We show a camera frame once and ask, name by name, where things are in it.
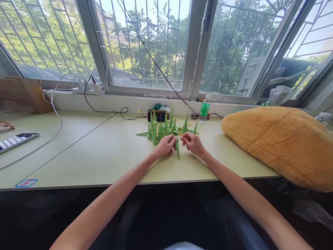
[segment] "phone screen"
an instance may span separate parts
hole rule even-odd
[[[24,140],[36,135],[37,133],[26,133],[26,134],[18,134],[14,137],[8,138],[6,140],[0,141],[0,151],[6,148],[12,147],[19,142],[23,142]]]

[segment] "bottle cap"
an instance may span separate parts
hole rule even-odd
[[[321,113],[319,114],[319,116],[321,116],[321,117],[330,117],[331,114],[330,114],[330,113],[321,112]]]

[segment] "forearm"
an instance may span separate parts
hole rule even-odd
[[[270,235],[278,249],[312,249],[286,219],[243,178],[208,153],[201,158],[238,204]]]
[[[150,154],[106,189],[66,228],[51,249],[88,249],[155,160]]]

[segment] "black cable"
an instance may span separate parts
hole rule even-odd
[[[145,42],[142,40],[142,38],[141,38],[141,36],[140,36],[140,34],[139,34],[139,32],[138,32],[138,30],[135,28],[135,25],[134,25],[134,22],[133,22],[133,20],[132,20],[132,18],[131,18],[131,16],[130,16],[130,14],[128,13],[128,11],[127,11],[127,9],[126,9],[126,7],[125,7],[125,4],[123,3],[123,6],[124,6],[124,8],[122,8],[122,6],[121,6],[121,4],[120,4],[120,2],[119,2],[119,0],[117,0],[117,2],[118,2],[118,4],[119,4],[119,6],[120,6],[120,8],[122,9],[122,11],[124,12],[124,14],[125,14],[125,16],[127,17],[127,15],[128,15],[128,17],[129,17],[129,19],[131,20],[130,21],[130,24],[131,24],[131,26],[132,26],[132,28],[134,29],[134,31],[135,31],[135,33],[136,33],[136,35],[139,37],[139,39],[140,39],[140,41],[142,42],[142,45],[145,47],[145,49],[146,49],[146,51],[147,51],[147,53],[148,53],[148,55],[150,56],[150,58],[153,60],[153,62],[154,62],[154,64],[156,65],[156,67],[159,69],[159,71],[162,73],[162,75],[163,75],[163,77],[165,78],[165,80],[167,81],[167,83],[170,85],[170,87],[173,89],[173,91],[176,93],[176,95],[193,111],[193,113],[192,113],[192,115],[191,115],[191,117],[192,117],[192,119],[196,119],[199,115],[187,104],[187,102],[185,102],[181,97],[180,97],[180,95],[178,94],[178,92],[173,88],[173,86],[171,85],[171,83],[169,82],[169,80],[167,79],[167,77],[165,76],[165,74],[163,73],[163,71],[162,71],[162,69],[159,67],[159,65],[155,62],[155,60],[154,60],[154,58],[152,57],[152,55],[150,54],[150,52],[148,51],[148,49],[147,49],[147,47],[146,47],[146,45],[145,45]]]
[[[150,52],[148,51],[146,45],[145,45],[145,42],[142,40],[139,32],[136,30],[135,26],[134,26],[134,23],[133,23],[133,20],[130,16],[130,14],[128,13],[127,9],[125,8],[125,4],[124,4],[124,8],[122,8],[119,0],[117,0],[120,8],[122,9],[122,11],[124,12],[125,16],[126,16],[126,13],[127,15],[129,16],[129,19],[131,20],[130,24],[131,26],[133,27],[133,29],[135,30],[135,33],[137,34],[137,36],[139,37],[140,41],[142,42],[142,45],[145,47],[148,55],[150,56],[150,58],[153,60],[154,64],[156,65],[156,67],[159,69],[159,71],[162,73],[163,77],[165,78],[165,80],[167,81],[167,83],[170,85],[170,87],[173,89],[173,91],[176,93],[176,95],[195,113],[195,111],[187,104],[187,102],[185,102],[180,96],[179,94],[177,93],[177,91],[173,88],[173,86],[171,85],[171,83],[169,82],[169,80],[167,79],[167,77],[165,76],[165,74],[163,73],[163,71],[161,70],[161,68],[158,66],[158,64],[155,62],[154,58],[152,57],[152,55],[150,54]]]
[[[216,115],[216,116],[219,117],[221,120],[224,118],[223,116],[220,116],[219,114],[211,113],[211,114],[208,114],[208,115],[207,115],[207,120],[209,120],[209,118],[210,118],[211,115]],[[192,114],[191,114],[192,119],[196,119],[196,118],[198,118],[199,116],[200,116],[200,115],[198,115],[197,113],[192,113]]]
[[[324,112],[328,111],[329,109],[333,108],[333,105],[331,107],[329,107],[327,110],[325,110]]]
[[[88,81],[86,82],[86,85],[84,86],[84,98],[86,99],[86,102],[89,104],[89,106],[94,111],[101,112],[101,113],[115,113],[114,115],[120,113],[121,117],[125,120],[135,120],[136,118],[146,118],[145,116],[139,116],[139,117],[136,117],[136,118],[133,118],[133,119],[126,119],[125,117],[122,116],[122,113],[127,113],[128,112],[128,107],[123,107],[120,112],[118,112],[118,111],[98,111],[98,110],[94,109],[93,106],[91,106],[91,104],[88,102],[88,99],[87,99],[87,96],[86,96],[87,85],[88,85],[88,82],[90,81],[90,79],[92,79],[93,82],[95,82],[93,75],[90,75]]]

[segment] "green bottle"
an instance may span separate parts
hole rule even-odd
[[[201,123],[204,123],[207,119],[209,107],[211,105],[210,98],[211,98],[210,95],[206,95],[206,99],[204,100],[204,102],[201,105],[201,111],[200,111],[200,116],[199,116],[199,122],[201,122]]]

